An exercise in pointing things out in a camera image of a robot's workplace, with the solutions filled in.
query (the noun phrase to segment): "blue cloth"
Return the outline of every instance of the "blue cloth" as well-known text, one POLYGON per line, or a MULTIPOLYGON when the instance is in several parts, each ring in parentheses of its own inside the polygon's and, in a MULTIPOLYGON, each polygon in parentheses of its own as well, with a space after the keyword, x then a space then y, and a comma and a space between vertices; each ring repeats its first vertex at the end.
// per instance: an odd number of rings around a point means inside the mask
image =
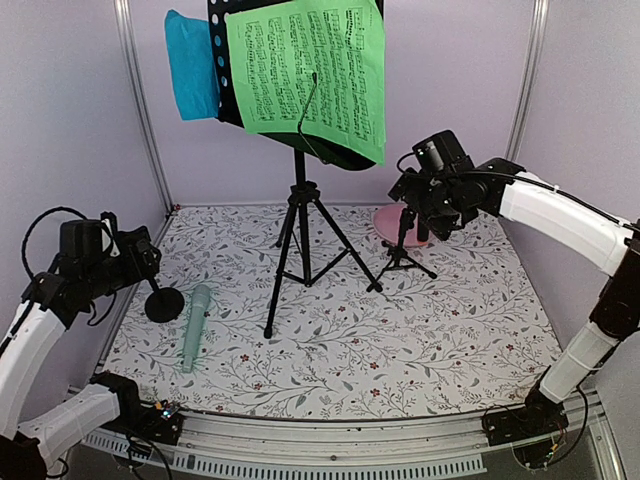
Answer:
POLYGON ((164 29, 171 80, 182 120, 218 118, 220 91, 213 64, 209 24, 170 10, 164 29))

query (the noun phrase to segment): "light green microphone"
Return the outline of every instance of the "light green microphone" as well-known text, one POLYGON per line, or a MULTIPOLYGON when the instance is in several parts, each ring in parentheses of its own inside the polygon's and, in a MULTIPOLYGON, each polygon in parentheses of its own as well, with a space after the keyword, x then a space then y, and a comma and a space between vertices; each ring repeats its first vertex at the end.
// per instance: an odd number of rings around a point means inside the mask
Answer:
POLYGON ((191 295, 191 313, 189 314, 187 333, 184 336, 182 373, 191 373, 193 370, 193 362, 198 356, 200 337, 202 337, 202 329, 204 328, 204 314, 209 308, 210 301, 211 290, 209 287, 203 284, 196 286, 191 295))

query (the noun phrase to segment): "black tripod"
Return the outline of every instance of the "black tripod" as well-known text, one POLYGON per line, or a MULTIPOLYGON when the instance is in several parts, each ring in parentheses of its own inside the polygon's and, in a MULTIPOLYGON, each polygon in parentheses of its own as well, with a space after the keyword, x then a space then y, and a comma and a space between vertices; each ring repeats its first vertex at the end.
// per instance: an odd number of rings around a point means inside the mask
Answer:
POLYGON ((378 283, 378 280, 373 277, 373 274, 369 271, 367 266, 358 255, 358 252, 353 248, 345 234, 340 230, 340 227, 331 218, 331 214, 327 211, 325 206, 320 201, 320 190, 318 185, 307 181, 306 168, 304 164, 304 152, 295 150, 295 169, 296 169, 296 184, 291 187, 291 196, 289 197, 289 209, 280 231, 280 237, 276 243, 277 247, 282 247, 280 253, 280 262, 278 263, 278 269, 276 270, 276 283, 273 287, 273 295, 271 296, 271 303, 269 305, 269 317, 267 319, 267 325, 264 328, 264 338, 271 338, 273 335, 273 320, 276 314, 276 307, 278 305, 278 297, 280 296, 280 286, 282 285, 282 277, 286 277, 289 280, 294 280, 298 283, 302 283, 306 287, 312 286, 316 283, 325 273, 331 270, 340 260, 346 257, 348 254, 353 256, 358 266, 362 269, 367 278, 371 281, 371 286, 367 291, 375 289, 377 292, 382 291, 382 286, 378 283), (331 229, 336 236, 340 239, 345 247, 345 250, 331 260, 326 267, 324 267, 315 277, 311 276, 311 253, 309 248, 309 218, 308 218, 308 205, 313 203, 320 214, 327 221, 331 229), (300 254, 302 255, 302 278, 297 275, 292 275, 285 271, 287 263, 287 255, 289 253, 289 244, 291 243, 291 237, 293 236, 293 227, 296 223, 296 216, 300 222, 300 254))
POLYGON ((380 272, 369 287, 367 288, 367 292, 370 292, 374 288, 377 289, 377 286, 380 284, 378 280, 385 274, 385 272, 393 272, 396 270, 409 270, 411 268, 419 268, 424 273, 429 275, 432 279, 438 278, 438 275, 435 272, 432 272, 426 267, 423 267, 418 262, 416 262, 413 258, 409 256, 409 253, 404 249, 404 240, 407 237, 407 232, 413 228, 415 225, 416 212, 414 212, 411 208, 405 207, 402 210, 402 215, 400 215, 400 228, 398 229, 398 245, 392 245, 389 242, 382 242, 382 246, 388 248, 387 255, 391 257, 389 263, 385 265, 385 267, 380 272), (402 260, 407 260, 409 262, 408 265, 401 265, 402 260))

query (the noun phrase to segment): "green sheet music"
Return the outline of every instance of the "green sheet music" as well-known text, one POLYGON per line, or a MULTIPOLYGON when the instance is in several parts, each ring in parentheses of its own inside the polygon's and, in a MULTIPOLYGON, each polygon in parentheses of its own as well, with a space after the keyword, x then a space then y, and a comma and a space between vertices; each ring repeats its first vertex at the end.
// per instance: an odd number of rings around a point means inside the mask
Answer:
POLYGON ((313 92, 302 132, 384 164, 385 37, 374 1, 293 0, 226 24, 247 132, 297 132, 313 92))

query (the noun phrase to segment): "floral mat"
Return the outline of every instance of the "floral mat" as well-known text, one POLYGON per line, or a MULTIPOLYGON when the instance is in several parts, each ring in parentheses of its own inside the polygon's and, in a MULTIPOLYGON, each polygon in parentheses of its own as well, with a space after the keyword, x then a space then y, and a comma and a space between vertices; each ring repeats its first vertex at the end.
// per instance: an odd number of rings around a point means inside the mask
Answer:
MULTIPOLYGON (((374 207, 330 207, 377 274, 386 249, 374 207)), ((467 412, 516 403, 559 354, 556 337, 518 257, 496 219, 481 215, 447 242, 411 249, 438 273, 387 273, 383 294, 347 256, 311 288, 284 280, 271 340, 267 317, 283 206, 186 208, 161 250, 161 285, 185 294, 168 324, 149 322, 141 287, 106 369, 138 382, 148 400, 194 410, 258 417, 376 419, 467 412), (189 295, 213 294, 193 373, 181 351, 189 295)), ((311 208, 317 272, 341 244, 311 208)), ((295 242, 288 267, 301 274, 295 242)))

